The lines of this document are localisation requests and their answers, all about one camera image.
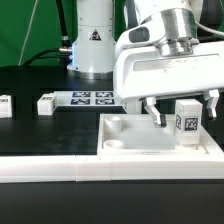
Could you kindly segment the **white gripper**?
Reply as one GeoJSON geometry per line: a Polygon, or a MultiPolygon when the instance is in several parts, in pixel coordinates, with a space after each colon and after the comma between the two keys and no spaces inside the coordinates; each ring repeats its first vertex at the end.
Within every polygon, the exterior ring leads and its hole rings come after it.
{"type": "Polygon", "coordinates": [[[121,34],[116,48],[113,89],[122,103],[144,100],[156,128],[167,126],[156,99],[204,93],[210,120],[217,118],[224,89],[224,41],[201,43],[184,24],[145,23],[121,34]]]}

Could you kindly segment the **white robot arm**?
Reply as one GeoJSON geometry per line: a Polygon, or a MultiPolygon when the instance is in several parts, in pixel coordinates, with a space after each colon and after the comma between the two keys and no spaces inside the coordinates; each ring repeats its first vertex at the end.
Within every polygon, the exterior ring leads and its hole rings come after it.
{"type": "Polygon", "coordinates": [[[156,124],[165,118],[154,107],[158,99],[202,94],[209,117],[216,117],[219,90],[224,77],[212,70],[224,67],[224,42],[202,43],[199,28],[205,0],[128,0],[129,28],[110,52],[106,51],[106,28],[87,29],[72,46],[69,69],[94,73],[113,70],[113,89],[123,105],[144,102],[156,124]]]}

